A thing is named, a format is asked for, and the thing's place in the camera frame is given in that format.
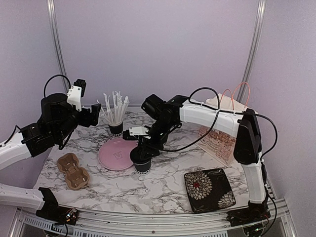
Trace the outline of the black plastic cup lid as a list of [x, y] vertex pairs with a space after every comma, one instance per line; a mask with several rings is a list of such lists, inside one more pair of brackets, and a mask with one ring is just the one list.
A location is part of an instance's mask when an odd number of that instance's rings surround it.
[[144, 147], [136, 147], [130, 152], [130, 159], [133, 163], [144, 164], [152, 158], [149, 149]]

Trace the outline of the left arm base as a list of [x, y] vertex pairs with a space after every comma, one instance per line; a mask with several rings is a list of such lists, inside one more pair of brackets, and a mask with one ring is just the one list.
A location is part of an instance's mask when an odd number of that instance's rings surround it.
[[59, 205], [55, 195], [49, 188], [39, 188], [43, 195], [44, 204], [41, 209], [36, 211], [38, 217], [55, 221], [61, 224], [75, 225], [78, 214], [76, 208], [62, 207]]

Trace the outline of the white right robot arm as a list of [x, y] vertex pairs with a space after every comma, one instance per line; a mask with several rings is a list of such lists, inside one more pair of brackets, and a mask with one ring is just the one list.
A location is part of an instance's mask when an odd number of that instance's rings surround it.
[[222, 109], [219, 104], [210, 106], [192, 99], [192, 96], [176, 95], [169, 101], [155, 94], [147, 97], [142, 109], [155, 120], [151, 126], [130, 128], [132, 136], [140, 138], [140, 145], [163, 151], [168, 135], [182, 123], [194, 123], [216, 129], [236, 138], [233, 156], [241, 164], [248, 189], [249, 201], [244, 216], [255, 221], [264, 213], [261, 203], [267, 197], [266, 172], [263, 165], [261, 132], [258, 118], [271, 121], [266, 116], [247, 108], [242, 112]]

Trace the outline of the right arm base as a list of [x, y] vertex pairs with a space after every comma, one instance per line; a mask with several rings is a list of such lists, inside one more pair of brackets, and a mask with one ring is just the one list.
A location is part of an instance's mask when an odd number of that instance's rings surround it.
[[251, 224], [271, 217], [268, 209], [268, 195], [262, 203], [248, 202], [248, 207], [227, 212], [227, 221], [232, 227]]

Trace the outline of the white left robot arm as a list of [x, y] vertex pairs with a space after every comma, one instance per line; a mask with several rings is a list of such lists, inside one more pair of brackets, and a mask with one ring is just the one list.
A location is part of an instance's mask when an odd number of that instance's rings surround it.
[[[50, 94], [40, 102], [41, 116], [12, 135], [0, 145], [0, 168], [4, 169], [21, 160], [34, 158], [48, 149], [58, 146], [64, 149], [78, 126], [90, 127], [98, 124], [101, 104], [90, 109], [70, 104], [63, 93]], [[0, 202], [3, 205], [43, 210], [52, 220], [62, 216], [52, 191], [48, 188], [24, 189], [1, 184]]]

